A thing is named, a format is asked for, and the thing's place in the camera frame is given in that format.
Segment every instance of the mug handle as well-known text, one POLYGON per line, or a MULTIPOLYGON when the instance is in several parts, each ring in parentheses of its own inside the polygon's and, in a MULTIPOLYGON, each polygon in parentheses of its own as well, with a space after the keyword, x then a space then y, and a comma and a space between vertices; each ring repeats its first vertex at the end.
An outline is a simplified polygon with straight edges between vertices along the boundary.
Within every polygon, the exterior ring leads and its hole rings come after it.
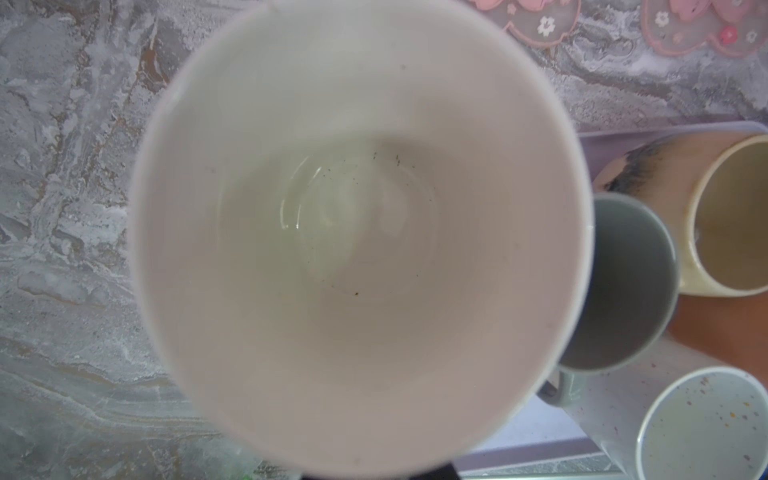
POLYGON ((560 371, 560 385, 555 388, 549 381, 538 391, 538 398, 551 406, 566 407, 578 403, 584 391, 584 377, 560 371))

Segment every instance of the white mug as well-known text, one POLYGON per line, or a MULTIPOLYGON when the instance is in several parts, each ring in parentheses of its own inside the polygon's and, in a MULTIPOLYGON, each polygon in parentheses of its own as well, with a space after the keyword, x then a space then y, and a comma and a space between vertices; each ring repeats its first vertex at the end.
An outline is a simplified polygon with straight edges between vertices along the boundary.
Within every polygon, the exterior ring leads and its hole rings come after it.
POLYGON ((571 393, 566 413, 633 480, 757 480, 768 465, 765 387, 666 337, 571 393))
POLYGON ((420 472, 535 393, 581 309, 586 164, 545 76, 446 0, 272 0, 147 128, 134 291, 194 405, 321 478, 420 472))

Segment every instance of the speckled white mug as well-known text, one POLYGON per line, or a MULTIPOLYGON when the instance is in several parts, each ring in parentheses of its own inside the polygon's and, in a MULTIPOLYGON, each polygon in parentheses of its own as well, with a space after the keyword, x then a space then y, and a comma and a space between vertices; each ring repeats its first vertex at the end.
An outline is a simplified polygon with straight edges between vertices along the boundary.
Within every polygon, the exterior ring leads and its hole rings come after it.
POLYGON ((666 337, 579 389, 566 413, 633 480, 757 480, 768 465, 765 387, 666 337))

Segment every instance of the grey mug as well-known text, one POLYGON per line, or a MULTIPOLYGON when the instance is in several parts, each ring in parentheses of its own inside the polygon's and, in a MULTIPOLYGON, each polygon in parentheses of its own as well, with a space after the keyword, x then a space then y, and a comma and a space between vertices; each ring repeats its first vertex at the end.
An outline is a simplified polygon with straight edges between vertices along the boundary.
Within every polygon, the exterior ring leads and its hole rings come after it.
POLYGON ((674 240, 656 214, 623 194, 594 196, 594 265, 587 298, 558 364, 559 383, 539 398, 568 406, 585 376, 610 372, 646 351, 667 328, 677 304, 674 240))

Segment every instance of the pink flower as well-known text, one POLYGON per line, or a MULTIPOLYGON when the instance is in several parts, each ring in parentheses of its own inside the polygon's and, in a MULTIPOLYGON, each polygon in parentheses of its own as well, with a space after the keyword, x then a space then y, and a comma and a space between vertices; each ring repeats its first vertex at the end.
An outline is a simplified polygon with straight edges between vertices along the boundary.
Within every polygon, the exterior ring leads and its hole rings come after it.
POLYGON ((720 32, 720 41, 723 45, 730 45, 739 39, 739 32, 733 25, 728 25, 720 32))

